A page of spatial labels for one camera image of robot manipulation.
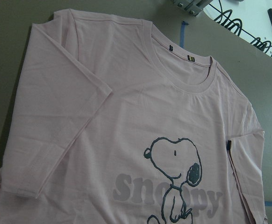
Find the aluminium frame post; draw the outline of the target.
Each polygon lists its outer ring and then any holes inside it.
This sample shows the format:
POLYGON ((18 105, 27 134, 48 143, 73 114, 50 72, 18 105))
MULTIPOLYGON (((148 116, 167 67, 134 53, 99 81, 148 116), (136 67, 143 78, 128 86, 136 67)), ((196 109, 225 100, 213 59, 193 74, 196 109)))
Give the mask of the aluminium frame post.
POLYGON ((172 0, 172 3, 190 15, 197 16, 212 0, 172 0))

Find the pink Snoopy t-shirt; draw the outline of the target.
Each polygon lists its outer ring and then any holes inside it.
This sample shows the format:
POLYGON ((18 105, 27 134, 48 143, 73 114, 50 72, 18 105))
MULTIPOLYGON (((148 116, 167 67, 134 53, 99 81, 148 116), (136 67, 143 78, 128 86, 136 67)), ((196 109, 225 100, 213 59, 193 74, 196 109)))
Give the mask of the pink Snoopy t-shirt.
POLYGON ((33 24, 0 168, 0 224, 265 224, 264 132, 211 56, 147 20, 33 24))

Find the short blue tape centre mark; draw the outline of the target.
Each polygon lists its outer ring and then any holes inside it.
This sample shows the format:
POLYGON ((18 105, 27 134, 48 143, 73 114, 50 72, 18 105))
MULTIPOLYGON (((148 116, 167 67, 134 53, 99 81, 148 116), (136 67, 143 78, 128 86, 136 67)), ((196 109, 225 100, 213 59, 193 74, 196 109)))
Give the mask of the short blue tape centre mark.
POLYGON ((180 26, 180 38, 179 38, 179 46, 181 48, 184 48, 185 46, 185 30, 186 30, 186 27, 189 25, 188 22, 186 21, 182 21, 181 22, 181 26, 180 26))

